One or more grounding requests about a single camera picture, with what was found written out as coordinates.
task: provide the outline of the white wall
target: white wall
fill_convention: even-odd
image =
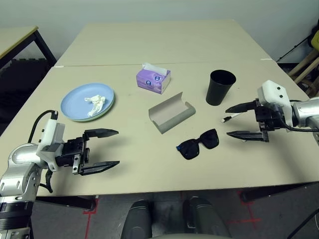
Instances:
[[[310,33],[319,0],[0,0],[0,27],[38,25],[57,58],[89,22],[220,18],[237,20],[277,60]],[[308,52],[304,44],[283,62]],[[40,53],[30,46],[20,56]]]

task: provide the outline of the white marker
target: white marker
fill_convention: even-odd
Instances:
[[[222,123],[225,123],[225,122],[229,121],[230,119],[239,116],[240,114],[242,114],[242,113],[235,113],[235,114],[233,114],[233,115],[231,115],[231,116],[227,116],[227,117],[221,119],[221,122],[222,122]]]

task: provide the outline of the sunglasses lens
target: sunglasses lens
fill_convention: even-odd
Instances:
[[[199,138],[204,146],[208,149],[212,149],[219,144],[218,135],[215,129],[206,131]]]
[[[199,154],[198,143],[195,139],[187,140],[176,147],[185,159],[192,159]]]

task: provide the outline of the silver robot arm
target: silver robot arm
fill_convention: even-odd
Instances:
[[[285,128],[287,131],[312,132],[319,145],[319,97],[307,101],[290,100],[283,86],[266,81],[258,89],[258,98],[230,107],[226,113],[239,115],[249,110],[255,111],[260,132],[233,131],[227,133],[229,136],[242,140],[269,142],[269,131]]]
[[[51,119],[42,130],[39,144],[31,143],[37,122],[47,113]],[[0,239],[32,239],[31,214],[39,186],[53,192],[50,179],[62,166],[72,167],[73,174],[100,173],[116,166],[119,161],[106,161],[85,166],[89,161],[86,142],[90,137],[109,137],[118,134],[112,129],[85,130],[82,137],[62,140],[65,125],[57,122],[56,111],[46,111],[35,121],[28,143],[12,151],[8,169],[0,180]],[[45,184],[41,173],[47,169]]]

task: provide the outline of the black cup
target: black cup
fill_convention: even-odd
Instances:
[[[235,82],[236,77],[229,71],[217,70],[210,73],[206,102],[212,106],[220,105]]]

